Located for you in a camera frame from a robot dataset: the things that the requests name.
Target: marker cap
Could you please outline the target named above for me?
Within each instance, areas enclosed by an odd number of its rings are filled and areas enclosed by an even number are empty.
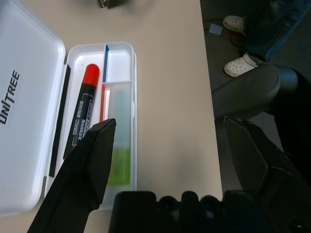
[[[97,86],[99,77],[99,68],[95,64],[90,64],[86,67],[86,72],[84,74],[84,78],[82,84],[90,84],[93,86]]]

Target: white plastic case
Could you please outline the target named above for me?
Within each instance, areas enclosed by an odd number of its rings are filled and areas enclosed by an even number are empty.
[[[44,176],[47,176],[45,194],[48,192],[54,180],[49,176],[52,149],[59,143],[57,173],[83,75],[91,63],[97,64],[101,71],[91,125],[99,122],[106,46],[109,48],[106,91],[130,89],[131,170],[128,185],[107,186],[100,209],[112,209],[118,192],[137,188],[137,82],[133,47],[125,42],[78,45],[69,51],[64,64],[66,50],[57,35],[21,3],[0,2],[0,216],[31,210],[39,200]],[[54,137],[67,66],[71,73],[58,142]]]

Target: red marker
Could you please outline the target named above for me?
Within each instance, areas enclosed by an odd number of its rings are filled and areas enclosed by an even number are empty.
[[[65,148],[64,159],[75,148],[90,127],[91,115],[95,100],[99,68],[95,64],[86,67],[78,101],[74,110],[68,141]]]

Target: black marker label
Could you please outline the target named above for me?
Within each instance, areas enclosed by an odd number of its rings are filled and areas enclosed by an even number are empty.
[[[84,138],[90,127],[95,91],[96,88],[92,85],[83,84],[81,86],[64,157]]]

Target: case lid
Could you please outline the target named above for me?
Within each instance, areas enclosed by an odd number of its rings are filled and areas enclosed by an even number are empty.
[[[65,46],[21,3],[0,2],[0,215],[31,210],[51,156]]]

